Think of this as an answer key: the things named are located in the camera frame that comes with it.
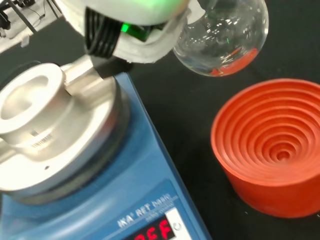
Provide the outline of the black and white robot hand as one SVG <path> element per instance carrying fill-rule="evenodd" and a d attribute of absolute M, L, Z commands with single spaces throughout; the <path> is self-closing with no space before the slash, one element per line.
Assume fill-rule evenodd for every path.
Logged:
<path fill-rule="evenodd" d="M 85 54 L 62 67 L 70 80 L 102 78 L 152 64 L 177 44 L 187 24 L 204 16 L 196 0 L 59 0 L 65 20 L 84 38 Z"/>

